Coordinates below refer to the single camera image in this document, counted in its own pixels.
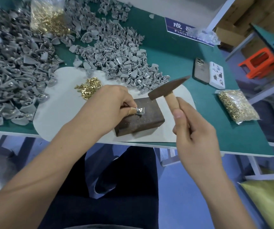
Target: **stool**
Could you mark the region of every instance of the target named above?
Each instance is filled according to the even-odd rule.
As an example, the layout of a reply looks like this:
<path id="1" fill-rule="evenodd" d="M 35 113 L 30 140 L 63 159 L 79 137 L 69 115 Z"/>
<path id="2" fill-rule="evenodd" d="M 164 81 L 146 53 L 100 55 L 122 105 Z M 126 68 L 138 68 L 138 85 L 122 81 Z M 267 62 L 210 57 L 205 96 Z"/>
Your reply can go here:
<path id="1" fill-rule="evenodd" d="M 253 79 L 259 77 L 261 79 L 274 69 L 274 55 L 265 47 L 238 64 L 238 66 L 243 65 L 246 65 L 250 70 L 250 72 L 246 74 L 247 78 Z"/>

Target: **green tabletop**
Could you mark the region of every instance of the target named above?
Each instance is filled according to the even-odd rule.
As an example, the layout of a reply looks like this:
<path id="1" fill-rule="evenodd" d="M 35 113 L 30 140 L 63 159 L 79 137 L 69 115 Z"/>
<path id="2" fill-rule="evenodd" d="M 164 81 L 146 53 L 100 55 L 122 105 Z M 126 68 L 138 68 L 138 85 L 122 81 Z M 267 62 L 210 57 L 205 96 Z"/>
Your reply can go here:
<path id="1" fill-rule="evenodd" d="M 210 47 L 168 33 L 164 18 L 155 15 L 154 19 L 150 19 L 149 14 L 133 7 L 129 12 L 127 22 L 122 24 L 123 26 L 132 26 L 138 33 L 145 35 L 145 40 L 140 48 L 146 49 L 148 64 L 158 64 L 159 71 L 162 71 L 164 75 L 171 76 L 171 79 L 177 79 L 182 76 L 192 75 L 194 60 L 198 57 L 207 62 L 212 61 L 223 66 L 226 89 L 239 88 L 217 47 Z M 77 41 L 77 44 L 86 46 L 79 40 Z M 58 45 L 56 46 L 56 53 L 61 59 L 65 60 L 67 66 L 73 66 L 75 54 L 69 52 L 68 48 L 64 45 Z M 243 122 L 241 125 L 233 122 L 214 94 L 215 88 L 204 85 L 192 78 L 186 81 L 184 85 L 190 91 L 196 109 L 216 128 L 221 151 L 274 155 L 259 124 L 256 121 Z M 27 126 L 19 126 L 10 121 L 6 121 L 3 126 L 0 126 L 0 132 L 37 134 L 32 123 Z M 162 142 L 143 142 L 142 144 L 153 147 L 176 146 L 175 143 Z"/>
<path id="2" fill-rule="evenodd" d="M 254 29 L 254 32 L 260 37 L 260 39 L 265 43 L 265 45 L 273 52 L 274 54 L 274 34 L 267 32 L 265 29 L 260 26 L 251 24 Z"/>

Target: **white mat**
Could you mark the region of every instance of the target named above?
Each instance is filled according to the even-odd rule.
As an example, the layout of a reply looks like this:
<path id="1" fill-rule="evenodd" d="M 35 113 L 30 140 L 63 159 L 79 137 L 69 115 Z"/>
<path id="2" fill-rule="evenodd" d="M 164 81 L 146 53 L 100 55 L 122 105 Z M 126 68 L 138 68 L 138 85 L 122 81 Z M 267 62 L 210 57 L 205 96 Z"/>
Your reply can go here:
<path id="1" fill-rule="evenodd" d="M 73 119 L 86 101 L 81 97 L 80 92 L 74 89 L 77 84 L 85 83 L 86 73 L 84 69 L 63 67 L 57 69 L 55 73 L 58 83 L 54 87 L 46 88 L 45 92 L 50 95 L 50 99 L 38 106 L 33 121 L 38 134 L 47 141 L 51 141 L 60 128 Z M 98 77 L 102 85 L 123 85 L 119 80 L 106 80 L 103 71 L 95 71 L 93 76 Z M 147 93 L 140 95 L 135 88 L 129 88 L 129 93 L 134 99 L 148 97 Z M 192 96 L 185 86 L 180 85 L 174 90 L 174 94 L 195 108 Z M 160 127 L 120 137 L 116 137 L 115 131 L 112 130 L 98 142 L 176 142 L 176 135 L 172 132 L 175 122 L 164 97 L 159 97 L 157 103 L 165 118 L 165 122 Z"/>

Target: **shoe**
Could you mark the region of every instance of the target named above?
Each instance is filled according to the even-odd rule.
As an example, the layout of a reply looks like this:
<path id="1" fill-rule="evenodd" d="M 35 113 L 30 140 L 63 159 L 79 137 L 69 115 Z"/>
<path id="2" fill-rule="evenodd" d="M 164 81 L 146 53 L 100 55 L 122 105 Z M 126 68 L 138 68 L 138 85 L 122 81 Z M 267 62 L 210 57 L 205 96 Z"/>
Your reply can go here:
<path id="1" fill-rule="evenodd" d="M 94 192 L 96 194 L 105 194 L 116 187 L 114 164 L 119 156 L 115 156 L 108 167 L 99 175 Z"/>

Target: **brown anvil block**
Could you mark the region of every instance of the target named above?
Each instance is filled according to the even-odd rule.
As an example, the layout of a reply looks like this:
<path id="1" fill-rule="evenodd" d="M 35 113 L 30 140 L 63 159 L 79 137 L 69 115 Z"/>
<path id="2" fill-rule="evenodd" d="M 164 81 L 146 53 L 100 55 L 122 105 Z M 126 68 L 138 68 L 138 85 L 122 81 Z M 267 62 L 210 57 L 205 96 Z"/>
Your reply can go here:
<path id="1" fill-rule="evenodd" d="M 157 128 L 164 123 L 164 116 L 156 100 L 150 100 L 147 97 L 135 99 L 134 101 L 139 108 L 145 108 L 145 113 L 142 116 L 130 115 L 124 117 L 115 127 L 117 136 Z"/>

